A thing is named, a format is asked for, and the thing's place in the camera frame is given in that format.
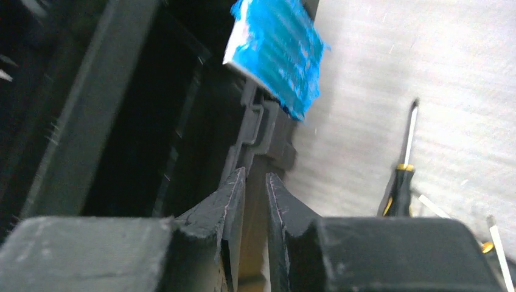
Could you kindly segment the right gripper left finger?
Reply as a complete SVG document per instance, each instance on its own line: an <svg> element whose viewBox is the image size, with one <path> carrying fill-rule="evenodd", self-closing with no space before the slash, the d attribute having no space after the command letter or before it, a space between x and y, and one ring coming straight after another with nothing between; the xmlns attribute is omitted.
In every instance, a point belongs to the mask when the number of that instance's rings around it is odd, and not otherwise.
<svg viewBox="0 0 516 292"><path fill-rule="evenodd" d="M236 291L246 171L179 217L34 217L1 247L2 291Z"/></svg>

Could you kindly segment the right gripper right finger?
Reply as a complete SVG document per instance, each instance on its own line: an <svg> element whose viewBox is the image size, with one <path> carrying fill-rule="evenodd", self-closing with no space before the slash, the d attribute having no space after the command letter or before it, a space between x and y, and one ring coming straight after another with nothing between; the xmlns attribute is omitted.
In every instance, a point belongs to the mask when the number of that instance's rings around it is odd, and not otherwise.
<svg viewBox="0 0 516 292"><path fill-rule="evenodd" d="M272 291L502 290L459 221L322 217L274 173L265 185Z"/></svg>

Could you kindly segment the black plastic toolbox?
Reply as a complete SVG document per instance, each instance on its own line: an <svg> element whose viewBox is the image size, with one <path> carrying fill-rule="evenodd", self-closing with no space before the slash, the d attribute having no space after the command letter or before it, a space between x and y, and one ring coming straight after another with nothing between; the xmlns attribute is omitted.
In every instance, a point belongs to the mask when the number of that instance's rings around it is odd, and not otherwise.
<svg viewBox="0 0 516 292"><path fill-rule="evenodd" d="M179 217L246 171L238 289L298 122L223 64L232 1L1 2L1 247L34 217Z"/></svg>

